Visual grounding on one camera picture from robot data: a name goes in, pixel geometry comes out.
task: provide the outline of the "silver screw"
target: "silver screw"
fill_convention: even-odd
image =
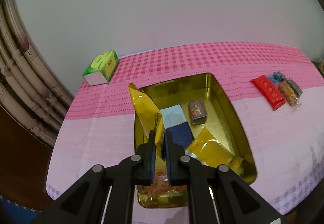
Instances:
[[[181,157],[180,157],[180,160],[181,160],[182,162],[187,163],[187,162],[190,161],[190,157],[189,157],[189,156],[181,156]]]
[[[228,171],[228,166],[227,165],[220,165],[218,167],[218,170],[225,173],[225,172]]]
[[[137,162],[140,159],[141,159],[141,156],[139,156],[139,155],[133,155],[133,156],[131,156],[131,160],[134,161],[134,162]]]
[[[95,173],[99,173],[103,169],[102,165],[95,165],[93,166],[92,170]]]

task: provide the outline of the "pink tablecloth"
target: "pink tablecloth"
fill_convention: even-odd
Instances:
[[[288,104],[272,111],[250,83],[277,70],[303,89],[296,112]],[[115,165],[133,154],[130,82],[143,87],[205,72],[216,77],[242,122],[258,170],[252,188],[281,214],[295,207],[324,177],[324,79],[298,49],[247,42],[143,52],[121,58],[109,84],[89,87],[84,82],[54,147],[48,194],[56,199],[92,165]],[[143,209],[137,201],[134,209],[135,223],[188,221],[186,209]]]

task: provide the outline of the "pink checkered stripe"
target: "pink checkered stripe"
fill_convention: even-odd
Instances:
[[[120,59],[109,84],[83,82],[66,119],[134,113],[128,84],[143,87],[166,80],[212,73],[231,101],[260,97],[250,80],[284,70],[302,88],[324,85],[311,61],[298,49],[263,43],[223,42],[147,51]]]

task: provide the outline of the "red package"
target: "red package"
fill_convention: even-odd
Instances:
[[[262,92],[274,111],[285,104],[285,98],[265,75],[253,79],[251,82]]]

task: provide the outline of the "white wall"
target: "white wall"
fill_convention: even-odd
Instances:
[[[317,0],[17,0],[25,25],[59,79],[76,93],[99,53],[119,56],[187,43],[268,42],[317,59]]]

